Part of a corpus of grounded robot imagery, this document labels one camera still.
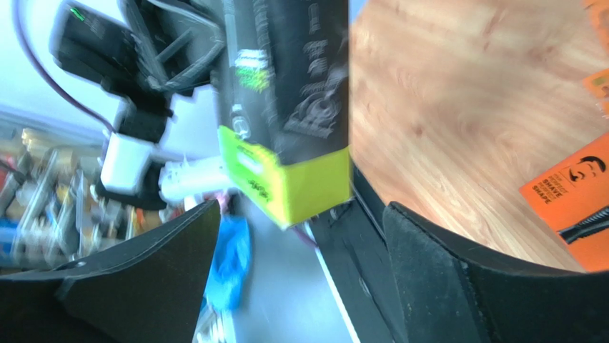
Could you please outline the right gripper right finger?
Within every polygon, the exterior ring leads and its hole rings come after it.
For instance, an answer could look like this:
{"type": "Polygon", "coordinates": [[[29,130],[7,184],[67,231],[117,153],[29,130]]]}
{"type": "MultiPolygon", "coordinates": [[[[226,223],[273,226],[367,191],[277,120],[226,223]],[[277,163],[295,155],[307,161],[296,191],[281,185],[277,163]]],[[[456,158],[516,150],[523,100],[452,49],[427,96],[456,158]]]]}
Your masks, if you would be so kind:
{"type": "Polygon", "coordinates": [[[409,342],[606,342],[608,273],[503,254],[355,189],[382,227],[409,342]]]}

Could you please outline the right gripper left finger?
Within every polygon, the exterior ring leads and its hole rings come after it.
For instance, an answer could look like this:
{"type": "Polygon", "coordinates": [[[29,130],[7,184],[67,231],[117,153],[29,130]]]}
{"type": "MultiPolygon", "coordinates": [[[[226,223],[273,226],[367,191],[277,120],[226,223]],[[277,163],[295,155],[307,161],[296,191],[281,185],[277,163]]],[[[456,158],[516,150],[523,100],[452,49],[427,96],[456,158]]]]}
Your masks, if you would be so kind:
{"type": "Polygon", "coordinates": [[[46,272],[1,278],[3,342],[191,342],[221,219],[206,202],[46,272]]]}

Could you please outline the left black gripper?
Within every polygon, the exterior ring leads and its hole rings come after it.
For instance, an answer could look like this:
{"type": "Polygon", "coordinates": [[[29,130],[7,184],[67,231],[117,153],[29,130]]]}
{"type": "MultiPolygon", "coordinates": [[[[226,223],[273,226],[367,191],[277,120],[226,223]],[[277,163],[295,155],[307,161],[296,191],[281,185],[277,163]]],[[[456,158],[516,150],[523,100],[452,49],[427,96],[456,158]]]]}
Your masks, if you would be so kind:
{"type": "Polygon", "coordinates": [[[49,50],[63,71],[110,94],[192,95],[225,48],[211,9],[190,1],[120,1],[125,23],[65,1],[49,50]]]}

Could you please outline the black green razor box small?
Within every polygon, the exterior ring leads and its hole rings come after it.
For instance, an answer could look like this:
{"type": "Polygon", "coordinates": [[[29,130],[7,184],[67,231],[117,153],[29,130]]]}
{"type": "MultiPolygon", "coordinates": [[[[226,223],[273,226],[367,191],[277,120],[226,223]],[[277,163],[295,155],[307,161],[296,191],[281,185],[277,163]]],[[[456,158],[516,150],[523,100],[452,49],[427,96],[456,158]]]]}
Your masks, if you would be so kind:
{"type": "Polygon", "coordinates": [[[229,178],[279,228],[347,202],[347,1],[213,1],[227,48],[212,73],[229,178]]]}

